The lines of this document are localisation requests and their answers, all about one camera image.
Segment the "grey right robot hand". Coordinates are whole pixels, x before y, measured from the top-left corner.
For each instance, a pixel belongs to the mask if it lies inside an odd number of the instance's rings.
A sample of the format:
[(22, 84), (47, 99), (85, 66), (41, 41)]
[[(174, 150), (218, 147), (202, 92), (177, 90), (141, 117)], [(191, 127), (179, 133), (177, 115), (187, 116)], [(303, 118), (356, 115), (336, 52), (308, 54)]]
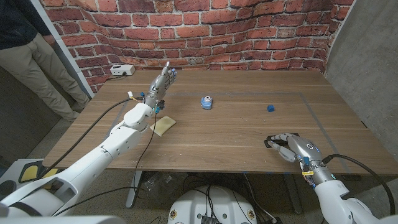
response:
[(292, 133), (268, 136), (264, 144), (274, 148), (289, 162), (299, 161), (309, 165), (309, 162), (322, 160), (322, 154), (314, 143)]

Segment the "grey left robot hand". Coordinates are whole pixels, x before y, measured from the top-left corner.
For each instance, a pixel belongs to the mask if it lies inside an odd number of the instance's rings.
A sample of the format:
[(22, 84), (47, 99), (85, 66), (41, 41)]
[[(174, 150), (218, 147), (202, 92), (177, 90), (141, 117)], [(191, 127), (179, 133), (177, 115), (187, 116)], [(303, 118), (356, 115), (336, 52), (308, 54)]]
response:
[(177, 71), (174, 68), (170, 68), (170, 62), (168, 61), (162, 69), (161, 74), (150, 84), (149, 92), (145, 97), (145, 104), (154, 108), (175, 81), (176, 74)]

